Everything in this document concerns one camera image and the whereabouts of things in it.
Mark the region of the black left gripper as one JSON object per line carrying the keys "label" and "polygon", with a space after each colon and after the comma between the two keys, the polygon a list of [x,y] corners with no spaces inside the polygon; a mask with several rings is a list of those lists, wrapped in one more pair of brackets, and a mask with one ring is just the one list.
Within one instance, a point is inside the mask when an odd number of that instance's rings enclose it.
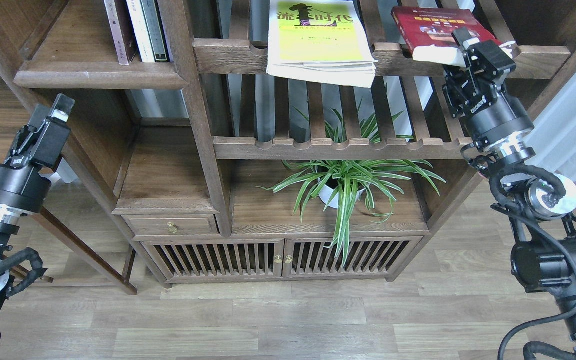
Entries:
{"label": "black left gripper", "polygon": [[67,125],[75,100],[57,94],[52,107],[38,104],[18,130],[0,164],[0,215],[38,214],[51,188],[41,170],[53,168],[71,133]]}

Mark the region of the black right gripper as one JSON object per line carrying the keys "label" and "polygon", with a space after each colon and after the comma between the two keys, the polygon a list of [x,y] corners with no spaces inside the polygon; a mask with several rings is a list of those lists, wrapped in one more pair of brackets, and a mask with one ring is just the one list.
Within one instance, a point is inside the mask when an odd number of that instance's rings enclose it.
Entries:
{"label": "black right gripper", "polygon": [[535,126],[505,80],[516,63],[494,41],[480,42],[467,27],[452,32],[461,48],[444,47],[443,93],[452,117],[461,119],[478,148],[516,139]]}

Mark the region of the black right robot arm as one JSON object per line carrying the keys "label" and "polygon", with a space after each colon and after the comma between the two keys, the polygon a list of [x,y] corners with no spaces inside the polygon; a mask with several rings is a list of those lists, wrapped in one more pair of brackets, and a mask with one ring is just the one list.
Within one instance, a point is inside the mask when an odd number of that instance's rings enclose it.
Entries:
{"label": "black right robot arm", "polygon": [[[493,39],[480,41],[466,27],[452,32],[462,64],[446,65],[445,94],[451,116],[462,119],[480,155],[469,166],[489,181],[496,202],[493,210],[509,217],[515,239],[510,271],[528,293],[554,297],[560,314],[535,319],[510,330],[497,357],[505,357],[514,335],[527,328],[565,321],[576,342],[576,185],[569,178],[527,165],[535,155],[523,138],[534,125],[518,98],[506,89],[505,78],[514,60]],[[576,347],[567,352],[541,341],[523,346],[523,357],[537,354],[556,360],[576,360]]]}

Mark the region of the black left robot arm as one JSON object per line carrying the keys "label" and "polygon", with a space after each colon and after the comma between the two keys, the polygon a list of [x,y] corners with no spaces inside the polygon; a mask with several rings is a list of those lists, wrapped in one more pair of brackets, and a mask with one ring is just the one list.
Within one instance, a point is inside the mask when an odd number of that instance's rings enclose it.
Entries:
{"label": "black left robot arm", "polygon": [[64,94],[55,98],[52,107],[37,105],[0,163],[0,311],[7,299],[46,273],[36,250],[27,247],[9,257],[4,252],[11,250],[9,239],[18,234],[19,219],[38,214],[43,207],[51,181],[41,175],[41,170],[59,164],[71,134],[67,121],[73,106],[73,98]]}

